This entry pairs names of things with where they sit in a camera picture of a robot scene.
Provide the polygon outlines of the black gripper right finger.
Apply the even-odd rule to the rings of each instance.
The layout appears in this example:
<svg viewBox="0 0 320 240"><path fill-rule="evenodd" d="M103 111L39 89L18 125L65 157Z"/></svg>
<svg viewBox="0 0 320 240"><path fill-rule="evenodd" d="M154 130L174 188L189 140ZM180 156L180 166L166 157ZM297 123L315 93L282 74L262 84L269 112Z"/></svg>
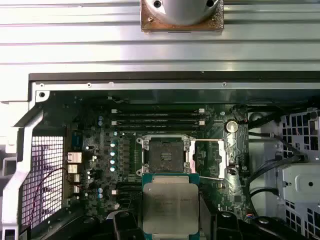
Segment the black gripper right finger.
<svg viewBox="0 0 320 240"><path fill-rule="evenodd" d="M229 211L220 211L199 193L199 228L207 240L276 240L277 237L253 223L240 220Z"/></svg>

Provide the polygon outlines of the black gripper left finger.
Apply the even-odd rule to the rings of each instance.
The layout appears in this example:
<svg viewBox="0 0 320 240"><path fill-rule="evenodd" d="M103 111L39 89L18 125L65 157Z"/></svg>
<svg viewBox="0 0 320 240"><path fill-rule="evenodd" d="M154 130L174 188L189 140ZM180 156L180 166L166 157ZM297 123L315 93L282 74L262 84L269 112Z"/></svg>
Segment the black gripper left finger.
<svg viewBox="0 0 320 240"><path fill-rule="evenodd" d="M135 216L125 210L111 212L105 220L77 217L48 236L50 240L143 240Z"/></svg>

